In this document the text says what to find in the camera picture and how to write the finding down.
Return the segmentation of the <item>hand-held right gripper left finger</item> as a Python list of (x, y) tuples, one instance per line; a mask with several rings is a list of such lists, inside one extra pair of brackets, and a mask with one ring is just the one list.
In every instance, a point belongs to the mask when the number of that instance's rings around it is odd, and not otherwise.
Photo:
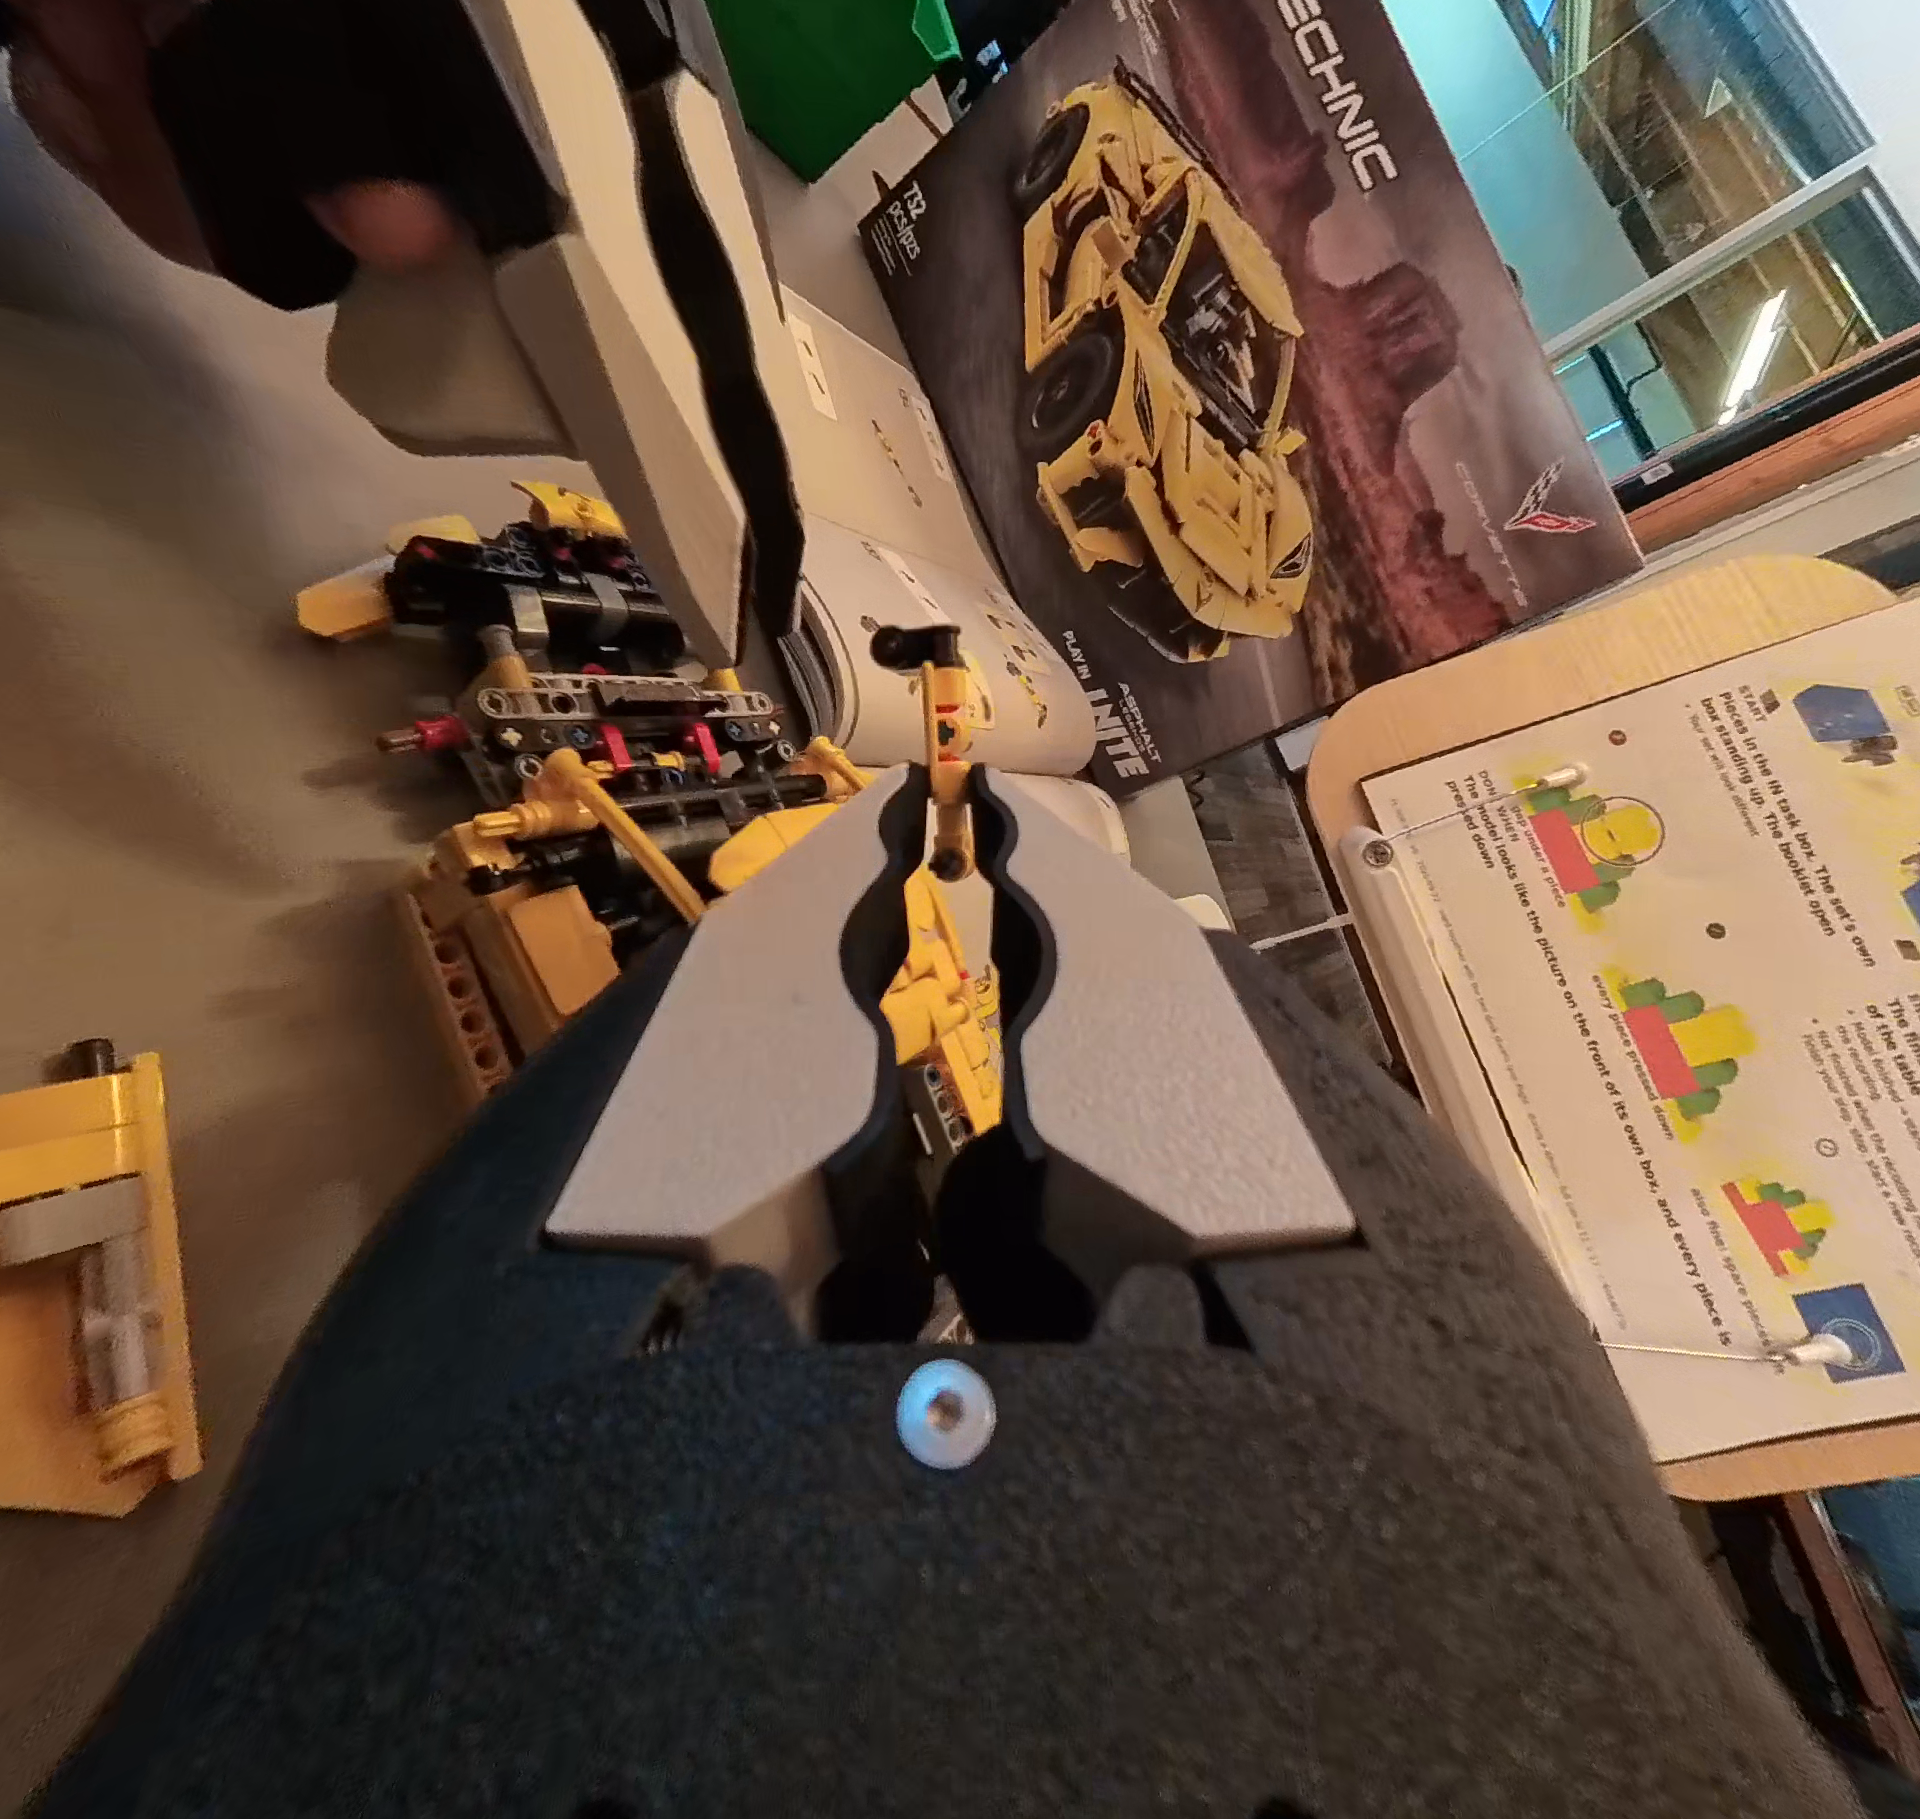
[(908, 953), (924, 769), (881, 771), (643, 974), (643, 1029), (542, 1235), (755, 1268), (818, 1337), (924, 1327), (924, 1197), (881, 997)]

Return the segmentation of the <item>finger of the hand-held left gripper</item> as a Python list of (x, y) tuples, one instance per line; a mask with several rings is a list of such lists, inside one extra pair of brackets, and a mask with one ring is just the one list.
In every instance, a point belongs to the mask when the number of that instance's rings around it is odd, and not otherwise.
[(502, 319), (693, 657), (733, 664), (746, 510), (645, 228), (612, 56), (576, 0), (456, 1), (558, 206), (541, 241), (487, 247)]
[(746, 520), (741, 610), (766, 637), (792, 634), (804, 561), (804, 515), (789, 444), (806, 405), (777, 272), (728, 103), (684, 69), (662, 107), (689, 185), (697, 247), (687, 336), (710, 428)]

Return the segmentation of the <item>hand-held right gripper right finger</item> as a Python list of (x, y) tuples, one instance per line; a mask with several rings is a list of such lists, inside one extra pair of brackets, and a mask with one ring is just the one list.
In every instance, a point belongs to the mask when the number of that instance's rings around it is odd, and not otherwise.
[(969, 1152), (970, 1327), (1093, 1327), (1143, 1268), (1330, 1251), (1357, 1211), (1213, 937), (973, 769), (1002, 1120)]

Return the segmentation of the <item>yellow brick car model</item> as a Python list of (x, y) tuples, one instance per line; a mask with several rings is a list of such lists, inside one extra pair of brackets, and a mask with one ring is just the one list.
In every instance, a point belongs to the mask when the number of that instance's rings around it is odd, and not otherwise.
[(779, 704), (693, 670), (612, 510), (526, 481), (520, 520), (398, 523), (295, 596), (307, 634), (436, 637), (467, 678), (378, 748), (462, 771), (477, 809), (400, 892), (473, 1096), (623, 966), (744, 887), (867, 783)]

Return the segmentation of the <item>building instruction booklet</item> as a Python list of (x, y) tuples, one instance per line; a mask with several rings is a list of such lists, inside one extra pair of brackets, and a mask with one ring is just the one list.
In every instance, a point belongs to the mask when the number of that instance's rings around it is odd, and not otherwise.
[(775, 370), (775, 397), (806, 533), (781, 656), (806, 736), (867, 771), (918, 757), (918, 675), (881, 668), (871, 637), (953, 625), (973, 757), (1024, 776), (1061, 819), (1127, 859), (1118, 805), (1083, 779), (1089, 697), (988, 560), (916, 378), (789, 286), (781, 308), (794, 353)]

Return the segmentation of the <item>yellow brick link arm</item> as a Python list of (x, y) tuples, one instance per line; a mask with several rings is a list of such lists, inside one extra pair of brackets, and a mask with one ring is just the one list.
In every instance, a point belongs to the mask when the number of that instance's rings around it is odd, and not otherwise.
[(930, 846), (964, 842), (973, 848), (973, 701), (967, 660), (962, 670), (923, 666), (920, 693), (932, 807)]

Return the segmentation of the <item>small yellow brick subassembly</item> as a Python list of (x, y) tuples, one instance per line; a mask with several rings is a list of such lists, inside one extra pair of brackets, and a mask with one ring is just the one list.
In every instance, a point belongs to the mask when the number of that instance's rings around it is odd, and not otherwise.
[(5, 1513), (117, 1519), (198, 1470), (159, 1055), (7, 1094)]

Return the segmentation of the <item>grey desk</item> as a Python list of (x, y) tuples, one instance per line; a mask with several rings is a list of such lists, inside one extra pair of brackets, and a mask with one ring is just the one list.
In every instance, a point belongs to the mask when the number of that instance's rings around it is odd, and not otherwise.
[(426, 505), (320, 401), (318, 329), (136, 247), (5, 107), (5, 1090), (71, 1033), (164, 1059), (209, 1466), (123, 1519), (5, 1513), (5, 1814), (220, 1519), (257, 1405), (456, 1133), (362, 739), (395, 663), (288, 595)]

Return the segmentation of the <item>person's left hand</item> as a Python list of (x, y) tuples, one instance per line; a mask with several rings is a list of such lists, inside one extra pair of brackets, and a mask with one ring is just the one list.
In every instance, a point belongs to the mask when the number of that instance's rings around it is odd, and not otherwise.
[(462, 242), (372, 0), (5, 0), (5, 51), (61, 168), (166, 259), (279, 309)]

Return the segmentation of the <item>green plastic bin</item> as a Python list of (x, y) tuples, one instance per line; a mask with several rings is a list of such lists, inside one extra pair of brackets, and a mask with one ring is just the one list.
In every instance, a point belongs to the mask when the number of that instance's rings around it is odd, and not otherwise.
[(803, 183), (958, 58), (947, 0), (705, 1), (744, 125)]

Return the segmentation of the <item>white document stand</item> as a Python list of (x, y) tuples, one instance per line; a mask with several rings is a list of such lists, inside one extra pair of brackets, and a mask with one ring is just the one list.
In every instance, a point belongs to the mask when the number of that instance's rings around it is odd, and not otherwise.
[[(1612, 1358), (1573, 1304), (1538, 1213), (1524, 1197), (1518, 1157), (1495, 1125), (1483, 1072), (1475, 1069), (1436, 960), (1414, 928), (1392, 871), (1392, 842), (1370, 821), (1362, 783), (1407, 760), (1462, 749), (1489, 736), (1904, 602), (1915, 596), (1902, 600), (1863, 571), (1805, 555), (1751, 555), (1679, 576), (1660, 574), (1645, 591), (1595, 611), (1511, 634), (1362, 693), (1320, 729), (1310, 754), (1310, 818), (1348, 897), (1357, 944), (1374, 974), (1387, 1030), (1417, 1091), (1545, 1253), (1616, 1383)], [(1860, 1488), (1915, 1478), (1915, 1421), (1656, 1465), (1669, 1491), (1693, 1500)]]

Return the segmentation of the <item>dark car set box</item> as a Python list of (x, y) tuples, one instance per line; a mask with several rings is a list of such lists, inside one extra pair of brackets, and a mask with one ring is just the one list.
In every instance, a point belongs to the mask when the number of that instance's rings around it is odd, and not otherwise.
[(1380, 0), (1073, 0), (860, 237), (1118, 798), (1638, 568)]

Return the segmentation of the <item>tall glass window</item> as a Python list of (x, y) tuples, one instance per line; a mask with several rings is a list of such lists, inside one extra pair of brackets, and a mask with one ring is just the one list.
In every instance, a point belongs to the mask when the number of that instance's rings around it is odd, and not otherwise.
[(1612, 481), (1915, 326), (1915, 231), (1779, 0), (1380, 0)]

